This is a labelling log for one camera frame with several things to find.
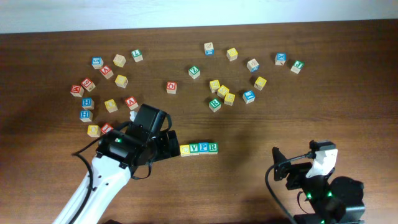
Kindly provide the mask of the yellow C letter block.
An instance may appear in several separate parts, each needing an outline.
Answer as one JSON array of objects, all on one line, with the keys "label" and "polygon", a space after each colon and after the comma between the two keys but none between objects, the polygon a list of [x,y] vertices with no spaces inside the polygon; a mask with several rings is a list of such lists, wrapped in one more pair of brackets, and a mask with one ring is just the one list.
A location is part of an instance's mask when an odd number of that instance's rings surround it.
[{"label": "yellow C letter block", "polygon": [[180,156],[181,157],[190,156],[190,145],[189,144],[180,145]]}]

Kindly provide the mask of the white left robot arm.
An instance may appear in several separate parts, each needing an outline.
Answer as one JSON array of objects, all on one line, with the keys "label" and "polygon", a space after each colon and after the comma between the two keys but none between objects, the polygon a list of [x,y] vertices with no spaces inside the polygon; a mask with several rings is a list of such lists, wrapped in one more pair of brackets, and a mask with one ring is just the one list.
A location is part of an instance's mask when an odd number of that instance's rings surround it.
[{"label": "white left robot arm", "polygon": [[91,162],[74,152],[87,174],[55,223],[97,223],[118,192],[136,180],[138,168],[180,155],[171,116],[147,104],[141,105],[133,121],[95,139],[98,143]]}]

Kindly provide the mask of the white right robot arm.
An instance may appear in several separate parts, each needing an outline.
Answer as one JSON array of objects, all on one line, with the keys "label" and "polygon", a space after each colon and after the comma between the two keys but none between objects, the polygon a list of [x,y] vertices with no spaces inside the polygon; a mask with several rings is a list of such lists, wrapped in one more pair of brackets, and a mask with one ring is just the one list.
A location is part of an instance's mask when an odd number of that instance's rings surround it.
[{"label": "white right robot arm", "polygon": [[[274,164],[267,169],[265,183],[272,198],[287,215],[291,223],[364,223],[364,184],[349,177],[340,176],[329,182],[335,171],[338,155],[336,145],[329,140],[309,142],[310,151],[304,155],[286,158],[279,148],[272,148]],[[287,180],[287,190],[301,189],[313,208],[313,213],[291,215],[277,198],[269,183]]]}]

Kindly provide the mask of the green V letter block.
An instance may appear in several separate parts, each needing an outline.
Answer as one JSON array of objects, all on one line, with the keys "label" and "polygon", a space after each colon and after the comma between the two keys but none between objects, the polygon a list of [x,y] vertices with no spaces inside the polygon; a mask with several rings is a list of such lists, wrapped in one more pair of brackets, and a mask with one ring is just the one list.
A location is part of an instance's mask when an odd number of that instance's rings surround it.
[{"label": "green V letter block", "polygon": [[189,144],[189,147],[191,156],[196,156],[200,154],[199,145],[197,143]]}]

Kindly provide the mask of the blue P letter block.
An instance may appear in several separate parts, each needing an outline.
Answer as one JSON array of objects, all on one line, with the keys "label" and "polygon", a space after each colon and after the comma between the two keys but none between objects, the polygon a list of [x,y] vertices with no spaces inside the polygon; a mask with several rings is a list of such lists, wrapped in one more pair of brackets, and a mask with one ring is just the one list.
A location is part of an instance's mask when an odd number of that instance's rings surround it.
[{"label": "blue P letter block", "polygon": [[209,144],[207,142],[200,142],[198,144],[198,149],[200,154],[208,154]]}]

